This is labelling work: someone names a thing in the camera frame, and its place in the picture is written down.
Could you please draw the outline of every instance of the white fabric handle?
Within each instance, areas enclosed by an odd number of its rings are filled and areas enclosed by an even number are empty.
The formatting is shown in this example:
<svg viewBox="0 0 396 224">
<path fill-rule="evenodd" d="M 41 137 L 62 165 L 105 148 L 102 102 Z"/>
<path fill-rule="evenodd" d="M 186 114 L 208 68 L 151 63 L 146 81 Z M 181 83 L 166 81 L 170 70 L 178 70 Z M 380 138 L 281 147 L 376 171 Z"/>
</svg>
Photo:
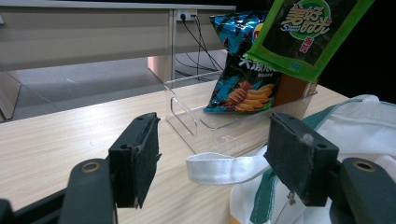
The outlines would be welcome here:
<svg viewBox="0 0 396 224">
<path fill-rule="evenodd" d="M 261 148 L 253 156 L 230 157 L 206 152 L 186 159 L 187 171 L 192 182 L 203 185 L 231 185 L 247 182 L 269 168 Z"/>
</svg>

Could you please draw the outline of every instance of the floor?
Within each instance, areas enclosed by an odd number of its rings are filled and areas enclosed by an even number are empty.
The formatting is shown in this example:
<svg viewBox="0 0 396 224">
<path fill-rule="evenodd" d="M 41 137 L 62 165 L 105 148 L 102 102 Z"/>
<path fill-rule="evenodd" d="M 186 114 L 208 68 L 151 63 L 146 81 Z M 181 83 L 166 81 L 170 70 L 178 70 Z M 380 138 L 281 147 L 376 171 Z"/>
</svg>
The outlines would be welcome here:
<svg viewBox="0 0 396 224">
<path fill-rule="evenodd" d="M 215 61 L 205 52 L 176 55 L 176 78 L 221 70 L 226 52 L 208 54 Z M 5 122 L 163 91 L 163 83 L 149 70 L 147 58 L 28 69 L 16 74 L 21 90 L 13 117 Z"/>
</svg>

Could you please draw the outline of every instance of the green snack package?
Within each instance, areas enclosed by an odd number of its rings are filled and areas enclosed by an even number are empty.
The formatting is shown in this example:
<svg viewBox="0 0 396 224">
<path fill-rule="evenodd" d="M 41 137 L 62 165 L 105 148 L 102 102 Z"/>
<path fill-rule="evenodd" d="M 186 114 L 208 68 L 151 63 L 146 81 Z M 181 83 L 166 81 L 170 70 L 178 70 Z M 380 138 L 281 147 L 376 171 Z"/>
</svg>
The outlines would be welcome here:
<svg viewBox="0 0 396 224">
<path fill-rule="evenodd" d="M 315 82 L 374 0 L 275 0 L 244 57 Z"/>
</svg>

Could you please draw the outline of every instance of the wooden table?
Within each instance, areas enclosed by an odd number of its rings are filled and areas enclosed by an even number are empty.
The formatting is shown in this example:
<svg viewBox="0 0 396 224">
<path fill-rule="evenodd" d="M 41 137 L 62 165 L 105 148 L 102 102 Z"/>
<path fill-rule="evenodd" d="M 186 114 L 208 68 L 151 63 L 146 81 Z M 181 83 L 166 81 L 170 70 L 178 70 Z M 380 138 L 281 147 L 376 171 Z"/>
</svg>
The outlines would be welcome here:
<svg viewBox="0 0 396 224">
<path fill-rule="evenodd" d="M 317 90 L 306 116 L 347 99 L 321 86 Z M 163 156 L 143 209 L 119 209 L 120 223 L 230 223 L 232 186 L 190 182 L 185 159 L 192 152 L 165 120 L 163 91 L 0 123 L 0 198 L 10 200 L 15 211 L 65 188 L 75 165 L 105 158 L 128 124 L 149 112 L 161 118 Z"/>
</svg>

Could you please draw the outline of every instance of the seaweed snack package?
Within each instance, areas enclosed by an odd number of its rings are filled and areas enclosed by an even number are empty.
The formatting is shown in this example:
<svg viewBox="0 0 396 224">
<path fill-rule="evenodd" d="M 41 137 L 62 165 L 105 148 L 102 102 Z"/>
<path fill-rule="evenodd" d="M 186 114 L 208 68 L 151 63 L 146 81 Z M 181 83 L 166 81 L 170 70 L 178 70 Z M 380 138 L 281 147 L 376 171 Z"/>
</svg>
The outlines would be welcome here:
<svg viewBox="0 0 396 224">
<path fill-rule="evenodd" d="M 268 11 L 246 11 L 209 19 L 227 51 L 242 56 L 253 45 L 267 14 Z"/>
<path fill-rule="evenodd" d="M 276 0 L 244 55 L 315 82 L 374 0 Z"/>
<path fill-rule="evenodd" d="M 205 112 L 254 113 L 271 107 L 281 73 L 233 55 L 227 62 Z"/>
</svg>

